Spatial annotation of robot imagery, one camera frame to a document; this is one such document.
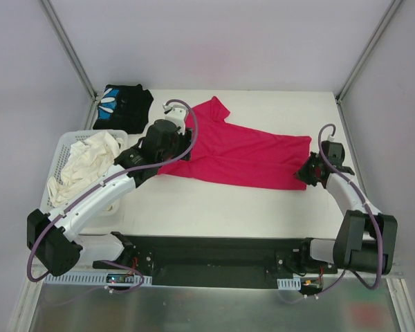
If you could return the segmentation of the pink t shirt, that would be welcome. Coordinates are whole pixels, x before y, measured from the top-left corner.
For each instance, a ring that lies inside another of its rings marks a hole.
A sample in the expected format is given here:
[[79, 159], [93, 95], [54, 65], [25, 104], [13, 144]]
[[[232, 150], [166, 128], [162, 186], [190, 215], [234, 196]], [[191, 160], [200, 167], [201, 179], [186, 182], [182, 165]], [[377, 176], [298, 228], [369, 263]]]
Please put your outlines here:
[[304, 191], [295, 173], [307, 160], [311, 137], [287, 136], [227, 123], [217, 97], [193, 108], [186, 125], [199, 127], [189, 161], [160, 168], [161, 175], [270, 190]]

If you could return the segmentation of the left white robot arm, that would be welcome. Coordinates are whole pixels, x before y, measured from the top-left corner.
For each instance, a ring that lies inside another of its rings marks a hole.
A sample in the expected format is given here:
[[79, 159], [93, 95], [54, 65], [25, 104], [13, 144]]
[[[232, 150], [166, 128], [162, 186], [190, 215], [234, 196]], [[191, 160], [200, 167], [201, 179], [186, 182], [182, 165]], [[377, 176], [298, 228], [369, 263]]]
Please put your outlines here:
[[38, 281], [32, 274], [34, 259], [41, 262], [47, 275], [55, 277], [80, 263], [96, 268], [112, 264], [118, 269], [127, 268], [133, 246], [119, 232], [83, 235], [83, 229], [105, 208], [157, 175], [161, 167], [188, 161], [198, 136], [197, 123], [187, 128], [175, 120], [157, 120], [145, 136], [122, 151], [108, 170], [76, 197], [47, 213], [32, 211], [27, 217], [26, 233], [29, 280]]

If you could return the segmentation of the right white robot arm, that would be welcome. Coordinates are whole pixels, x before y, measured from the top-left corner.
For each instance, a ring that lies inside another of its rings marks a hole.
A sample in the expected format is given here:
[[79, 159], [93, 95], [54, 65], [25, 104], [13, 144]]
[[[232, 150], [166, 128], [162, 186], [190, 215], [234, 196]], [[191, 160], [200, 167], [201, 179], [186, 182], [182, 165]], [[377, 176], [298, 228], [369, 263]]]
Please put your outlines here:
[[355, 173], [343, 165], [342, 144], [325, 140], [295, 173], [306, 185], [320, 184], [335, 200], [343, 219], [335, 239], [307, 238], [297, 264], [313, 273], [322, 262], [357, 273], [390, 273], [398, 222], [373, 206], [358, 187]]

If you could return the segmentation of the black folded t shirt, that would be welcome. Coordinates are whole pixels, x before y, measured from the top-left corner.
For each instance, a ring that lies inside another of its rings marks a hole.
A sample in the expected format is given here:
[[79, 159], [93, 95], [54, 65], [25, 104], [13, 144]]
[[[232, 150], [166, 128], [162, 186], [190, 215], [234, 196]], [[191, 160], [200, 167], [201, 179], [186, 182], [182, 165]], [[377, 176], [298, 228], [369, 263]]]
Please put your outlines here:
[[153, 101], [151, 92], [143, 89], [141, 84], [108, 84], [98, 102], [98, 117], [92, 129], [114, 129], [128, 134], [140, 134], [149, 122], [149, 110]]

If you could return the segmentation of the right aluminium frame post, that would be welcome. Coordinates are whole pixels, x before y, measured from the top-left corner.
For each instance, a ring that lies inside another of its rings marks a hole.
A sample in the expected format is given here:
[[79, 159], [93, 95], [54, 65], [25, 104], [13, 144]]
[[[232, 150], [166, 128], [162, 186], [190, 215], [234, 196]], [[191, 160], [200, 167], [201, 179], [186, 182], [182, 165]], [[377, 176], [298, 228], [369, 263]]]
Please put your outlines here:
[[390, 26], [394, 17], [397, 15], [397, 12], [404, 4], [404, 0], [393, 0], [390, 1], [385, 13], [380, 18], [377, 26], [373, 30], [368, 42], [363, 48], [361, 54], [357, 58], [353, 68], [350, 71], [349, 76], [344, 81], [342, 88], [338, 93], [335, 94], [335, 101], [337, 104], [341, 104], [345, 96], [348, 94], [350, 88], [353, 86], [358, 76], [361, 74], [363, 68], [367, 64], [369, 58], [374, 53], [378, 43], [382, 39], [382, 36], [385, 34], [386, 30]]

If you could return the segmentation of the aluminium frame post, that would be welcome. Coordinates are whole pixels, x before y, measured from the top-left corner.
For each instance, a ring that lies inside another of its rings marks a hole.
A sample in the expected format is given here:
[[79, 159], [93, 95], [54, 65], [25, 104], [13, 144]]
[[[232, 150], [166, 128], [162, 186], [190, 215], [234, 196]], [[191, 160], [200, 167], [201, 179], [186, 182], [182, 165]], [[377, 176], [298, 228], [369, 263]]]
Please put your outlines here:
[[73, 67], [74, 71], [76, 72], [79, 81], [82, 83], [86, 93], [89, 97], [94, 100], [96, 98], [97, 93], [93, 88], [93, 85], [83, 67], [82, 62], [80, 61], [75, 48], [57, 14], [52, 1], [49, 0], [39, 0], [38, 1], [41, 9], [43, 10], [44, 14], [46, 15], [47, 20], [49, 21], [58, 41], [63, 48], [66, 56], [68, 57], [71, 66]]
[[337, 104], [341, 104], [345, 96], [348, 94], [350, 88], [353, 86], [358, 76], [361, 74], [363, 68], [367, 64], [369, 58], [374, 53], [378, 43], [382, 39], [382, 36], [385, 34], [386, 30], [390, 26], [394, 17], [397, 15], [397, 12], [404, 4], [404, 0], [393, 0], [390, 1], [385, 13], [380, 18], [377, 26], [373, 30], [368, 42], [363, 48], [361, 54], [357, 58], [353, 68], [350, 71], [349, 76], [344, 81], [342, 88], [338, 93], [335, 94], [335, 101]]

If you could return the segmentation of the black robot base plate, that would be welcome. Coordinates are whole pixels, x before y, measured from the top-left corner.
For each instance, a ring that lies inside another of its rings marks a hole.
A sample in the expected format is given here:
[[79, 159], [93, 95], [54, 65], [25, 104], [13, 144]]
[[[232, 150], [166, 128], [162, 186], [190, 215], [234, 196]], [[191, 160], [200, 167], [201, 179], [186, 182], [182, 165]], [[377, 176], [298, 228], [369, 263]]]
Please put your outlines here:
[[338, 271], [307, 259], [303, 239], [113, 235], [122, 243], [114, 262], [155, 286], [275, 289], [280, 279]]

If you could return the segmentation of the left aluminium frame post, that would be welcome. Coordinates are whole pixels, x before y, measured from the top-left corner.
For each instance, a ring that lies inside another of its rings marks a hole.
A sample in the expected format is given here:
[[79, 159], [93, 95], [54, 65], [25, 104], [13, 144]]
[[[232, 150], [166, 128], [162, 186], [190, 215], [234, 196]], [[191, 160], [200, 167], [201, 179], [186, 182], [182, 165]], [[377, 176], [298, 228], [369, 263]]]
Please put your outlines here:
[[41, 9], [43, 10], [44, 14], [46, 15], [47, 20], [49, 21], [58, 41], [63, 48], [66, 56], [68, 57], [71, 66], [73, 67], [74, 71], [76, 72], [79, 81], [82, 83], [86, 93], [89, 97], [94, 100], [96, 98], [97, 93], [93, 88], [93, 85], [83, 67], [82, 62], [80, 61], [75, 48], [57, 14], [52, 1], [49, 0], [39, 0], [38, 1]]

